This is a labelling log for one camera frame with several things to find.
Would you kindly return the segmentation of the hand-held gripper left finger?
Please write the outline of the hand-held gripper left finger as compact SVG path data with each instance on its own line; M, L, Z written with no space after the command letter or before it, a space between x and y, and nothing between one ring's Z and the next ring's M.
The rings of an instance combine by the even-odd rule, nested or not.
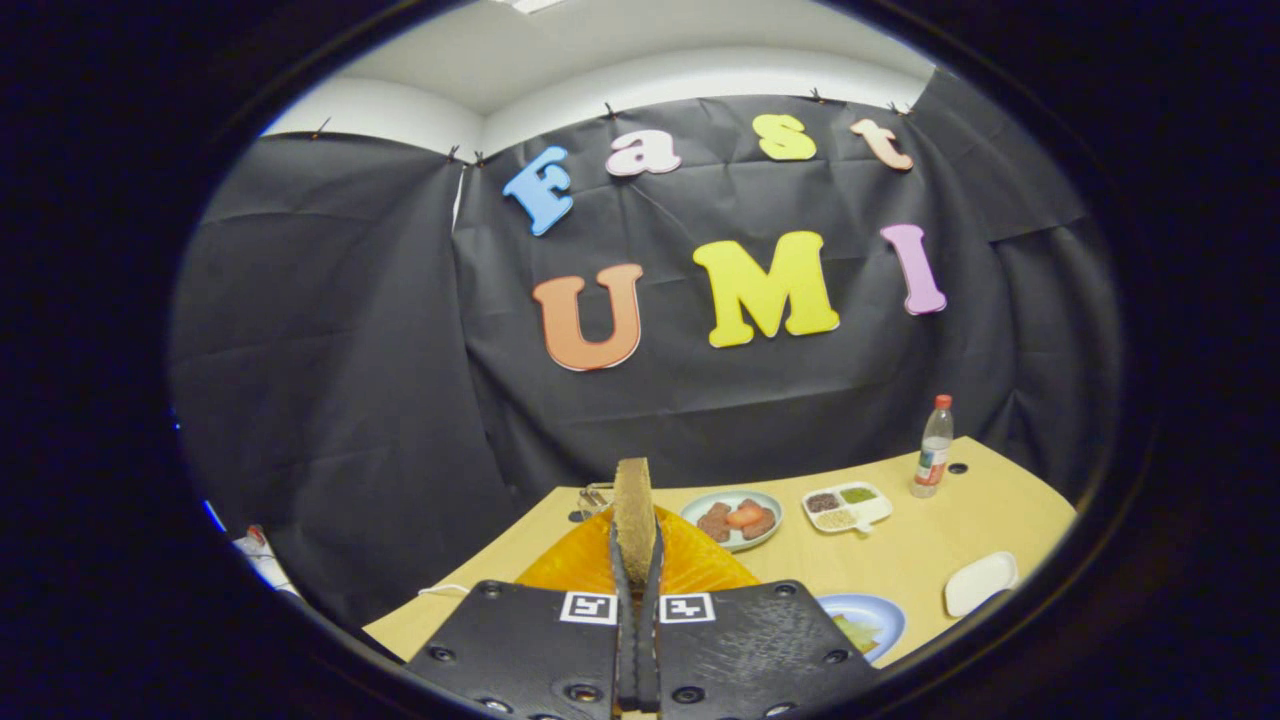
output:
M549 582L477 583L407 662L407 671L492 716L620 716L640 707L637 610L611 512L573 529L588 553L567 564L602 591Z

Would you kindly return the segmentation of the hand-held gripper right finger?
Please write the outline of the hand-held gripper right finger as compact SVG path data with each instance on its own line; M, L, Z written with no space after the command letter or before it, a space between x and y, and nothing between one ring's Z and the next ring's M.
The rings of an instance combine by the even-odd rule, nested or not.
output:
M869 691L879 673L800 582L676 592L708 571L704 539L678 516L657 527L640 609L640 710L659 716L815 716Z

